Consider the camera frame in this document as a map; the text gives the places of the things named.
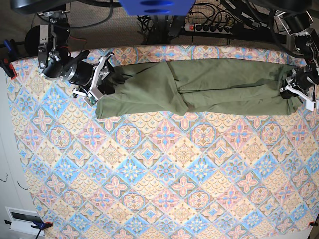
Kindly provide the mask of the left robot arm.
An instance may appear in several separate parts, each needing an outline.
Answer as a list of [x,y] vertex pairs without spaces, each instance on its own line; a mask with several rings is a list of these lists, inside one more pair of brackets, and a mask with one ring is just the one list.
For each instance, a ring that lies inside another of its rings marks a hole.
[[[306,109],[319,108],[315,86],[319,84],[319,37],[311,28],[313,19],[309,13],[311,0],[262,0],[261,5],[270,10],[269,27],[271,35],[281,50],[288,55],[304,59],[306,66],[295,68],[285,79],[280,94],[282,98],[301,97],[306,102]],[[299,54],[284,47],[274,33],[274,21],[279,20],[288,36],[295,42]]]

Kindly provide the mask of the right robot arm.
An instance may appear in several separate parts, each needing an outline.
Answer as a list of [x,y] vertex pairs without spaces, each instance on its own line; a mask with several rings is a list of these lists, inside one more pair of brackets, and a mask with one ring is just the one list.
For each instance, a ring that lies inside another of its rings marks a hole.
[[114,56],[112,52],[101,56],[96,64],[84,61],[90,53],[88,50],[71,56],[67,45],[72,29],[67,17],[69,3],[68,0],[12,0],[10,5],[15,12],[35,13],[41,20],[35,49],[42,75],[49,80],[62,78],[75,85],[73,97],[81,96],[93,106],[104,95],[113,94],[125,79],[109,62]]

